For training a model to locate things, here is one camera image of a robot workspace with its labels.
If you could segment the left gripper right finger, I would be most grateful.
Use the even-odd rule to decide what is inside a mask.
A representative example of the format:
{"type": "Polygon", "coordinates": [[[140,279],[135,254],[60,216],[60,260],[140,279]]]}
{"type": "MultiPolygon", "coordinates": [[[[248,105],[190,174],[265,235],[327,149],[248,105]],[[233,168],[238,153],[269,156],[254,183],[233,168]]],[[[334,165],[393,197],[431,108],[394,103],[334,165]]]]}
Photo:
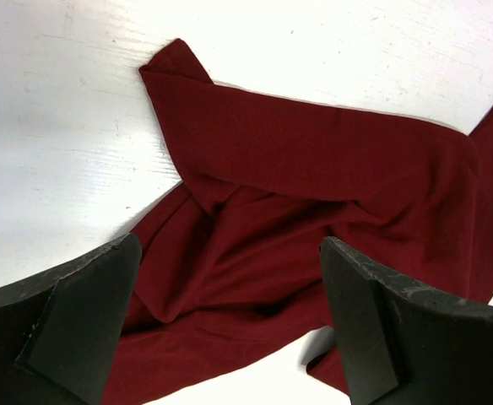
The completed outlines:
{"type": "Polygon", "coordinates": [[[343,241],[320,248],[353,404],[493,404],[493,306],[383,266],[343,241]]]}

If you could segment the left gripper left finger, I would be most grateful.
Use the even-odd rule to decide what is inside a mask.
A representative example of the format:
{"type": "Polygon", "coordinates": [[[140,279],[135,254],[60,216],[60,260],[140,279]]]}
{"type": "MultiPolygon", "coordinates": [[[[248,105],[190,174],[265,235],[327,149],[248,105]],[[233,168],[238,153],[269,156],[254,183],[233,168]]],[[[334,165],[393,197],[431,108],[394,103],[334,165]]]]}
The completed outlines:
{"type": "Polygon", "coordinates": [[[0,287],[0,404],[98,404],[138,275],[126,234],[0,287]]]}

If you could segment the dark red t shirt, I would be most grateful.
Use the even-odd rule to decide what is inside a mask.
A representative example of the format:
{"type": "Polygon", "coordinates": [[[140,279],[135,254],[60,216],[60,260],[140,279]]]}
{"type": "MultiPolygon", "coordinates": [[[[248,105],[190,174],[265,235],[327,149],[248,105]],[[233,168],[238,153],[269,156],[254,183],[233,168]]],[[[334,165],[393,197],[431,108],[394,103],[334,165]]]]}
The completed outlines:
{"type": "Polygon", "coordinates": [[[335,236],[448,293],[493,297],[493,106],[464,135],[215,84],[182,40],[139,70],[181,177],[143,249],[103,403],[144,404],[330,324],[335,236]]]}

